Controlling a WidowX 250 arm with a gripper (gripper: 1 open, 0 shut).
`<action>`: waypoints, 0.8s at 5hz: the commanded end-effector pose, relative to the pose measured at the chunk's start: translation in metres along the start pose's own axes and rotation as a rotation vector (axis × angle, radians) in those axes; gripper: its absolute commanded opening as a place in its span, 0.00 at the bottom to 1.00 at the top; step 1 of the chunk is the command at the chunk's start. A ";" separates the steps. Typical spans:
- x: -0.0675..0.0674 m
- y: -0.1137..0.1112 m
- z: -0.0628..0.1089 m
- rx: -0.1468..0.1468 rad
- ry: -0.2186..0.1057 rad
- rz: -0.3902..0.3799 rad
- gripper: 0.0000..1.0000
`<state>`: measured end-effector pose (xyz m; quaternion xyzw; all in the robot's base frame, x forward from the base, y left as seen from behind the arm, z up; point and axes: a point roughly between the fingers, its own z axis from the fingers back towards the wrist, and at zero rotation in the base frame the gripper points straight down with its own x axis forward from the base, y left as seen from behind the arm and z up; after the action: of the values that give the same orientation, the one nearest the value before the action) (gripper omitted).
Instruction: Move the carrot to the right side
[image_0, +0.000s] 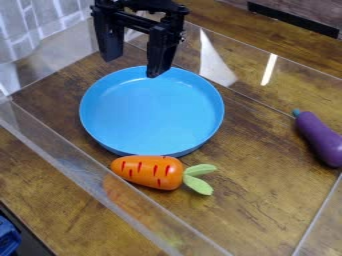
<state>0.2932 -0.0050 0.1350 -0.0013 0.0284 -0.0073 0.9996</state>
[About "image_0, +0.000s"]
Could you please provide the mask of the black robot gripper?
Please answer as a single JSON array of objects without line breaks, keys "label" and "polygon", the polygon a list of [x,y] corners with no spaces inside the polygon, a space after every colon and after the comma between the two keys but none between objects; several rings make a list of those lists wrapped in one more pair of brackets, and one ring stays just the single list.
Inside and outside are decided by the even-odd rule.
[{"label": "black robot gripper", "polygon": [[[164,16],[152,21],[137,16],[139,11]],[[123,55],[124,27],[150,32],[147,76],[158,77],[171,68],[188,13],[187,7],[174,0],[95,0],[91,15],[103,60],[109,62]]]}]

